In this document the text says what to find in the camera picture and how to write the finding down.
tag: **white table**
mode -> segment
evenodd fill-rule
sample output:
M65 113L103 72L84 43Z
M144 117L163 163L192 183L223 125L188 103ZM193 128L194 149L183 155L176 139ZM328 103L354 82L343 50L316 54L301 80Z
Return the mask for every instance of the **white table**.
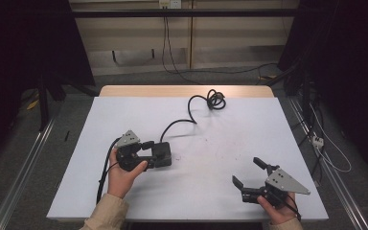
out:
M158 142L169 123L189 118L188 100L96 98L47 217L63 221L88 218L112 141L132 129L143 142ZM255 156L267 164L280 165L311 191L310 195L296 196L303 220L328 218L278 100L226 101L223 110L210 111L202 99L193 100L191 110L198 124L178 123L166 133L164 141L171 144L172 165L149 169L136 179L126 196L130 204L126 220L268 220L260 205L243 203L241 192L232 184L235 175L246 187L264 185L267 174L252 162Z

